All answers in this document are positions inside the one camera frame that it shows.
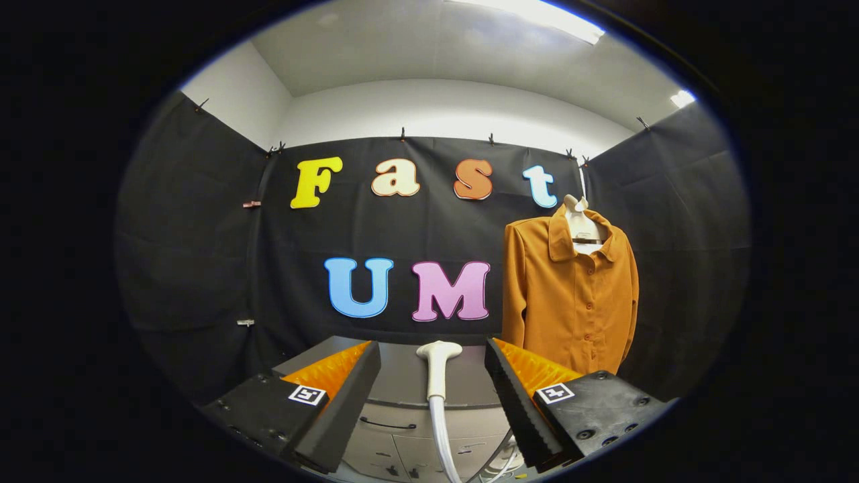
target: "drawer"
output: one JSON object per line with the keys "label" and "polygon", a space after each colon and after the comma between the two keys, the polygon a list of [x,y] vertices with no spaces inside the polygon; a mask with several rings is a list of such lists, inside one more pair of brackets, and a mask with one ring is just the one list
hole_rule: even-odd
{"label": "drawer", "polygon": [[360,474],[402,483],[411,481],[390,434],[356,427],[346,445],[343,461]]}
{"label": "drawer", "polygon": [[[433,437],[432,420],[428,408],[410,409],[367,403],[361,415],[370,423],[402,427],[414,424],[417,428],[413,430],[389,428],[371,425],[360,420],[357,422],[357,428],[394,436]],[[451,438],[504,435],[510,429],[510,424],[501,407],[448,409],[444,412],[444,419],[447,421],[448,436]]]}
{"label": "drawer", "polygon": [[[488,437],[460,437],[450,439],[450,452],[456,473],[462,481],[470,480],[492,457],[505,434]],[[412,483],[448,483],[438,459],[435,439],[429,437],[394,436],[399,458],[406,471],[417,472]]]}

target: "letter m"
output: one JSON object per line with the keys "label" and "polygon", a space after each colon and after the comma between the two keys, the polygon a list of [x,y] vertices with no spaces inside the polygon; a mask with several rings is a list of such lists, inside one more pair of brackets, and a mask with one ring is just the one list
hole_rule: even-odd
{"label": "letter m", "polygon": [[434,261],[416,263],[411,270],[419,280],[417,311],[411,318],[418,322],[434,321],[438,314],[433,310],[433,299],[441,309],[445,319],[454,316],[454,311],[462,301],[459,318],[476,321],[489,316],[486,310],[485,286],[489,264],[471,261],[462,267],[456,283],[451,285],[442,267]]}

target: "ceiling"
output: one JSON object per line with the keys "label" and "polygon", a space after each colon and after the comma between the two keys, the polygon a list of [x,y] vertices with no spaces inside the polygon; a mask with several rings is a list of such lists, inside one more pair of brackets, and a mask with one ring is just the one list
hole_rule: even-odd
{"label": "ceiling", "polygon": [[501,10],[444,0],[335,0],[252,39],[297,97],[399,79],[523,89],[639,131],[677,110],[681,87],[613,37],[591,46]]}

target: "clip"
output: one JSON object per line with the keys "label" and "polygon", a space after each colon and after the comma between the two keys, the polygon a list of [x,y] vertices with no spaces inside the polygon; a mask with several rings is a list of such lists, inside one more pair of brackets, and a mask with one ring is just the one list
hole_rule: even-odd
{"label": "clip", "polygon": [[638,119],[638,122],[642,123],[642,125],[644,126],[644,129],[650,131],[650,126],[647,125],[646,122],[644,122],[644,119],[641,119],[641,117],[637,117],[636,119]]}
{"label": "clip", "polygon": [[[205,100],[205,101],[203,101],[203,104],[205,104],[206,102],[209,102],[209,99],[208,99],[208,98],[206,98],[206,100]],[[196,107],[194,108],[194,112],[195,112],[195,113],[201,113],[201,112],[202,112],[202,110],[201,110],[201,109],[203,109],[203,104],[200,104],[199,106],[196,106]]]}

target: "white hanger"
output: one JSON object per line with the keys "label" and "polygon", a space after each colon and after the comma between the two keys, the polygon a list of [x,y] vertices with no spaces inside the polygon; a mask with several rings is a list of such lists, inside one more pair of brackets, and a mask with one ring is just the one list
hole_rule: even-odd
{"label": "white hanger", "polygon": [[588,208],[585,197],[577,200],[568,194],[564,196],[564,206],[567,208],[565,216],[576,251],[592,253],[599,250],[608,238],[608,230],[585,215],[584,211]]}

